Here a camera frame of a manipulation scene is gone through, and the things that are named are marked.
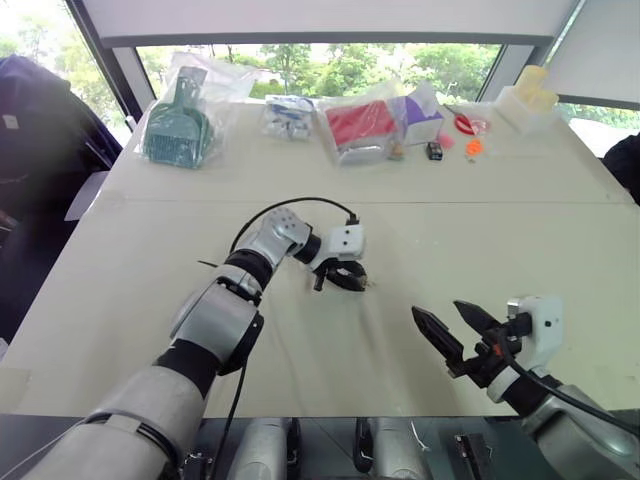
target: green dustpan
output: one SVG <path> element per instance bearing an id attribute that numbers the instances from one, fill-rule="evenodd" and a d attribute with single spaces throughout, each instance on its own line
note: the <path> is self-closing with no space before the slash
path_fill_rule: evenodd
<path id="1" fill-rule="evenodd" d="M 196 108 L 206 70 L 182 67 L 172 103 L 159 103 L 149 113 L 143 152 L 153 162 L 198 168 L 213 132 Z"/>

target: white table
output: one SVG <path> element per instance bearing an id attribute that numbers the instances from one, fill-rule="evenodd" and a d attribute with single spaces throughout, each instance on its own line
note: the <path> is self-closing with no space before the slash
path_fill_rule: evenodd
<path id="1" fill-rule="evenodd" d="M 315 142 L 261 137 L 258 114 L 241 108 L 227 162 L 202 171 L 127 148 L 0 364 L 0 411 L 89 412 L 164 349 L 173 313 L 210 273 L 196 260 L 222 260 L 266 202 L 306 194 L 361 215 L 372 285 L 313 292 L 304 267 L 285 262 L 260 307 L 240 416 L 510 414 L 447 376 L 410 307 L 435 312 L 471 352 L 477 337 L 451 301 L 501 316 L 522 293 L 565 301 L 555 376 L 607 408 L 638 406 L 639 209 L 568 127 L 541 138 L 539 156 L 528 145 L 469 164 L 456 136 L 441 164 L 415 148 L 402 163 L 339 169 Z M 330 206 L 293 208 L 319 231 L 344 221 Z M 236 381 L 216 380 L 207 416 L 226 415 Z"/>

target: window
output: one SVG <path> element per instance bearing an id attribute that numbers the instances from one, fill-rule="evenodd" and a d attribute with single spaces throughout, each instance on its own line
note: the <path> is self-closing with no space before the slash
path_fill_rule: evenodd
<path id="1" fill-rule="evenodd" d="M 462 43 L 316 43 L 139 47 L 138 53 L 156 96 L 172 53 L 191 51 L 259 68 L 253 98 L 357 95 L 397 77 L 407 90 L 429 80 L 440 101 L 473 101 L 499 50 L 500 45 Z"/>
<path id="2" fill-rule="evenodd" d="M 68 80 L 122 145 L 129 140 L 124 114 L 64 2 L 0 2 L 0 58 L 12 53 Z"/>
<path id="3" fill-rule="evenodd" d="M 561 103 L 558 111 L 596 157 L 620 140 L 640 132 L 640 112 L 621 108 Z"/>

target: black cable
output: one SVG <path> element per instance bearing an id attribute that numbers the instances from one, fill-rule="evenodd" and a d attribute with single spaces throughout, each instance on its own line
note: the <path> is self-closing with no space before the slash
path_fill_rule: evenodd
<path id="1" fill-rule="evenodd" d="M 233 397 L 233 402 L 231 403 L 231 408 L 229 409 L 229 415 L 227 415 L 227 421 L 224 424 L 224 431 L 222 432 L 222 438 L 220 439 L 220 443 L 218 444 L 218 449 L 216 450 L 216 456 L 213 459 L 213 469 L 211 471 L 211 479 L 216 480 L 216 472 L 218 471 L 218 466 L 220 465 L 220 455 L 222 454 L 222 450 L 224 449 L 224 444 L 227 441 L 227 436 L 229 435 L 229 429 L 231 428 L 231 422 L 233 421 L 233 416 L 236 413 L 236 407 L 238 406 L 238 400 L 240 400 L 240 393 L 242 392 L 242 384 L 244 383 L 244 375 L 247 372 L 247 362 L 244 362 L 242 365 L 242 370 L 240 371 L 240 378 L 238 379 L 238 386 L 236 387 L 236 393 Z"/>
<path id="2" fill-rule="evenodd" d="M 273 210 L 274 208 L 281 207 L 282 205 L 288 205 L 289 203 L 297 203 L 297 202 L 324 202 L 324 203 L 328 203 L 330 205 L 338 207 L 339 209 L 344 210 L 345 212 L 347 212 L 349 214 L 349 221 L 356 221 L 357 218 L 358 218 L 358 216 L 352 210 L 349 210 L 347 207 L 345 207 L 341 203 L 338 203 L 338 202 L 336 202 L 334 200 L 330 200 L 328 198 L 323 198 L 323 197 L 297 197 L 297 198 L 290 198 L 289 200 L 283 200 L 282 202 L 278 202 L 278 203 L 274 203 L 273 205 L 269 205 L 268 207 L 263 208 L 258 213 L 256 213 L 253 217 L 251 217 L 251 219 L 247 223 L 245 223 L 244 226 L 240 229 L 240 231 L 236 235 L 236 238 L 233 239 L 233 243 L 231 243 L 231 249 L 229 249 L 229 253 L 233 253 L 233 251 L 236 249 L 236 245 L 238 244 L 238 241 L 240 240 L 240 237 L 242 237 L 244 232 L 246 232 L 247 229 L 258 218 L 260 218 L 262 215 L 267 213 L 269 210 Z"/>
<path id="3" fill-rule="evenodd" d="M 546 390 L 548 393 L 550 393 L 554 397 L 559 398 L 563 402 L 568 403 L 569 405 L 577 408 L 578 410 L 582 410 L 583 412 L 588 413 L 589 415 L 592 415 L 602 420 L 603 422 L 614 425 L 620 428 L 621 430 L 624 430 L 625 432 L 640 438 L 639 427 L 629 425 L 628 423 L 623 422 L 622 420 L 619 420 L 614 416 L 611 416 L 601 410 L 598 410 L 597 408 L 593 408 L 591 405 L 587 405 L 586 403 L 581 402 L 580 400 L 572 397 L 571 395 L 567 395 L 566 393 L 547 385 L 540 379 L 540 377 L 525 370 L 522 365 L 516 362 L 516 359 L 513 358 L 513 355 L 509 351 L 509 347 L 507 345 L 506 332 L 503 332 L 502 335 L 498 336 L 498 343 L 500 345 L 500 348 L 502 349 L 502 354 L 504 355 L 504 359 L 507 361 L 507 364 L 511 368 L 513 368 L 517 373 L 529 379 L 530 381 L 535 383 L 538 387 Z"/>
<path id="4" fill-rule="evenodd" d="M 198 260 L 198 263 L 206 265 L 207 267 L 218 268 L 218 265 L 216 265 L 215 263 L 205 262 L 204 260 Z"/>

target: pink object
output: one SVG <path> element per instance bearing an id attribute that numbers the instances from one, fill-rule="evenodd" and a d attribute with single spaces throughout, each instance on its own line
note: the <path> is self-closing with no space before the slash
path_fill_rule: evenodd
<path id="1" fill-rule="evenodd" d="M 442 146 L 442 148 L 447 150 L 453 147 L 453 145 L 456 143 L 451 135 L 444 132 L 440 132 L 436 137 L 436 140 L 440 144 L 440 146 Z"/>

